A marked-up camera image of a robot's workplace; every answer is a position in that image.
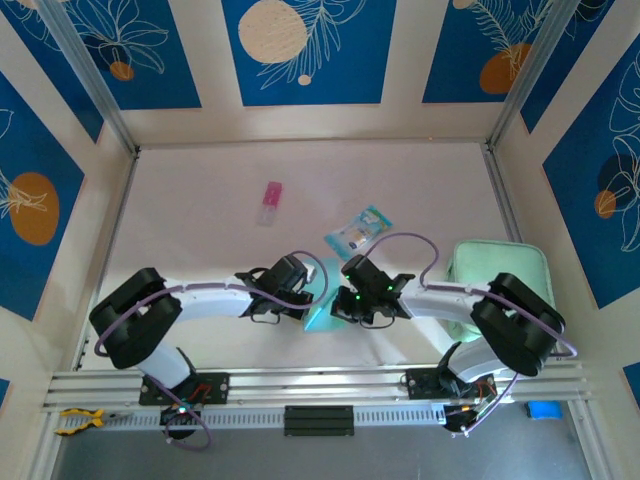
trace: metal frame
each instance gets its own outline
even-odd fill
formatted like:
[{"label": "metal frame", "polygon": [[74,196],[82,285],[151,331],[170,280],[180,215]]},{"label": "metal frame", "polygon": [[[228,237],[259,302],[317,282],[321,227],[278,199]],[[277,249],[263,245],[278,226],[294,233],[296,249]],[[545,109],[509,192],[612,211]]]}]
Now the metal frame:
[{"label": "metal frame", "polygon": [[98,276],[98,280],[96,282],[93,295],[91,296],[91,300],[89,301],[87,316],[84,319],[80,337],[79,337],[78,343],[76,344],[75,352],[73,354],[71,369],[74,371],[82,368],[82,357],[85,354],[85,349],[87,348],[87,345],[89,343],[89,337],[91,335],[90,334],[91,324],[89,323],[88,312],[98,304],[100,290],[102,289],[102,284],[104,283],[104,279],[107,276],[109,261],[111,260],[113,248],[115,246],[116,239],[118,237],[118,232],[120,231],[122,217],[124,216],[124,211],[127,206],[127,201],[129,200],[129,194],[131,193],[133,179],[135,178],[136,169],[138,167],[138,158],[139,158],[139,154],[136,153],[135,157],[131,161],[129,172],[127,173],[127,179],[126,179],[124,189],[122,191],[122,195],[120,197],[120,204],[118,205],[116,218],[113,222],[113,228],[109,235],[109,239],[107,241],[107,245],[104,253],[104,258],[101,263],[100,274]]},{"label": "metal frame", "polygon": [[98,71],[82,39],[57,0],[35,0],[38,14],[60,47],[60,51],[73,69],[80,83],[100,112],[111,125],[116,137],[132,155],[138,147],[127,128],[111,90]]},{"label": "metal frame", "polygon": [[549,16],[542,24],[540,32],[533,42],[531,53],[527,56],[507,94],[502,111],[487,139],[490,150],[493,151],[498,145],[511,122],[520,113],[580,2],[581,0],[554,2]]},{"label": "metal frame", "polygon": [[[121,144],[132,154],[137,154],[138,147],[122,119],[115,99],[95,64],[91,61],[63,8],[56,0],[35,1],[45,25],[51,31],[100,113],[111,125]],[[487,139],[486,145],[481,145],[496,201],[508,236],[512,241],[522,241],[522,235],[494,150],[512,120],[518,115],[579,2],[580,0],[556,2],[534,42],[531,55],[528,56],[521,74],[517,77],[505,100],[504,108]],[[428,140],[443,141],[443,139],[432,138]],[[122,215],[126,208],[128,194],[132,187],[136,160],[137,157],[133,160],[112,235],[106,246],[103,268],[97,282],[96,293],[91,302],[92,305],[96,303],[100,285],[106,274]],[[87,345],[88,328],[89,325],[86,322],[76,348],[74,368],[81,368],[81,357]],[[391,417],[388,418],[393,418],[395,415],[393,412],[405,411],[408,408],[420,410],[435,408],[437,410],[438,405],[460,404],[460,401],[448,399],[441,401],[409,400],[406,388],[402,384],[404,371],[407,368],[429,367],[432,368],[433,365],[370,368],[231,369],[226,370],[231,374],[229,403],[225,406],[207,406],[206,411],[214,417],[216,415],[231,415],[235,418],[236,415],[242,415],[242,418],[246,418],[251,414],[254,415],[251,418],[259,418],[260,412],[273,412],[282,409],[286,404],[349,404],[363,412],[392,412]],[[497,376],[498,389],[504,389],[509,379],[509,372]],[[60,417],[56,412],[62,408],[71,406],[128,408],[135,412],[134,418],[155,418],[160,407],[153,409],[138,405],[140,386],[141,375],[135,371],[54,373],[40,420],[41,437],[38,448],[35,450],[37,454],[32,462],[29,478],[49,478],[53,472],[60,447],[60,439],[54,435],[53,431],[61,424]],[[591,389],[583,365],[574,360],[553,360],[549,361],[539,377],[523,378],[519,381],[511,395],[505,400],[519,402],[567,401],[593,477],[598,479],[619,478],[615,467],[611,465],[610,452],[607,450],[606,442],[603,441],[603,435],[598,428],[599,420],[597,413],[592,408],[593,401],[590,400],[590,397]],[[267,423],[269,426],[279,425],[279,421],[276,420]],[[256,428],[255,423],[249,421],[249,424],[251,424],[251,428]],[[145,426],[145,428],[147,427],[157,428],[157,425],[149,424]],[[137,427],[133,424],[125,424],[114,428],[134,429]]]},{"label": "metal frame", "polygon": [[[379,367],[331,367],[290,369],[203,369],[201,372],[227,372],[227,405],[207,408],[280,408],[285,405],[461,405],[468,400],[409,400],[402,377],[409,368],[435,368],[436,365],[396,365]],[[496,376],[498,389],[511,380],[510,372]],[[63,408],[130,408],[138,405],[142,374],[136,370],[56,372],[45,399],[44,411]],[[510,401],[576,400],[591,396],[582,363],[574,360],[550,361],[535,378],[516,383]]]}]

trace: blue packet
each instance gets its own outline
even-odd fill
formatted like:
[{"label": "blue packet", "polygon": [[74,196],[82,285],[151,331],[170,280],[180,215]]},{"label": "blue packet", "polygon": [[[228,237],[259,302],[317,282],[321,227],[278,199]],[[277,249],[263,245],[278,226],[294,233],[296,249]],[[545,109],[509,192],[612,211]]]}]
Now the blue packet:
[{"label": "blue packet", "polygon": [[324,240],[346,262],[392,225],[376,207],[369,205],[346,226],[326,235]]}]

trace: black mount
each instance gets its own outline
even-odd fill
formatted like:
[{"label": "black mount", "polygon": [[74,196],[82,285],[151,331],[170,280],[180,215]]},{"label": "black mount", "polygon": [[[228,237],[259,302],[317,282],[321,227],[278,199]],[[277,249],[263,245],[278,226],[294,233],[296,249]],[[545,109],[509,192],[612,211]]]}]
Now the black mount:
[{"label": "black mount", "polygon": [[[500,273],[489,286],[491,293],[515,303],[558,334],[564,331],[562,316],[515,275]],[[538,325],[490,298],[473,306],[471,318],[500,361],[522,375],[538,375],[556,344]]]},{"label": "black mount", "polygon": [[355,433],[352,406],[285,406],[287,437],[346,437]]},{"label": "black mount", "polygon": [[[229,396],[229,374],[226,372],[196,372],[191,360],[182,350],[177,349],[189,365],[189,376],[171,389],[176,397],[191,405],[225,405]],[[148,376],[142,378],[140,405],[162,406],[175,402],[166,396]]]},{"label": "black mount", "polygon": [[[152,293],[164,290],[164,278],[155,268],[143,268],[100,302],[89,314],[98,335],[136,303]],[[182,312],[180,300],[162,295],[125,320],[104,342],[118,369],[129,368],[153,353],[173,322]]]},{"label": "black mount", "polygon": [[[294,291],[296,285],[305,285],[306,275],[307,269],[304,264],[293,255],[287,255],[278,260],[270,269],[254,268],[248,272],[236,273],[236,278],[242,280],[247,287],[273,295],[279,300],[293,303],[294,305],[306,305],[311,303],[313,295],[309,292]],[[240,315],[241,317],[253,318],[254,315],[264,315],[271,312],[278,316],[282,314],[302,320],[308,312],[308,309],[283,307],[255,293],[251,294],[251,298],[253,301],[247,310]]]},{"label": "black mount", "polygon": [[473,399],[481,393],[478,382],[493,384],[493,375],[481,377],[475,383],[465,383],[449,369],[449,360],[459,346],[460,342],[453,344],[436,368],[410,368],[405,372],[403,383],[410,400]]},{"label": "black mount", "polygon": [[356,292],[340,287],[331,315],[350,323],[373,324],[376,312],[385,317],[411,318],[400,306],[400,294],[415,275],[401,273],[393,280],[364,255],[356,255],[342,267],[342,274]]}]

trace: mint green pillow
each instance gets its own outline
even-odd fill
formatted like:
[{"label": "mint green pillow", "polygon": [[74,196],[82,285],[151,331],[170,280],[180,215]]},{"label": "mint green pillow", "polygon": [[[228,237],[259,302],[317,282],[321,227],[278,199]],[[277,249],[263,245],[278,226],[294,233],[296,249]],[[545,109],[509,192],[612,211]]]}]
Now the mint green pillow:
[{"label": "mint green pillow", "polygon": [[[555,308],[549,266],[539,248],[522,243],[493,240],[464,240],[453,252],[447,280],[458,283],[487,283],[499,273],[512,273]],[[451,338],[471,342],[481,336],[474,325],[449,322]]]}]

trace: pliers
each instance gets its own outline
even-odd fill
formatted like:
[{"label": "pliers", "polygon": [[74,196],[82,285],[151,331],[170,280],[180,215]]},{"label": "pliers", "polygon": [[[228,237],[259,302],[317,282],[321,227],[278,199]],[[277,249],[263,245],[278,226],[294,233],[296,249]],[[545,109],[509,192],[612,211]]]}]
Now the pliers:
[{"label": "pliers", "polygon": [[123,417],[128,417],[132,414],[133,412],[112,412],[104,409],[84,410],[82,408],[69,408],[60,412],[60,416],[69,417],[71,415],[82,415],[84,417],[88,417],[89,420],[75,428],[59,428],[55,433],[63,437],[68,437],[69,435],[75,435],[76,433],[82,432],[92,427],[104,427],[107,422],[111,422]]}]

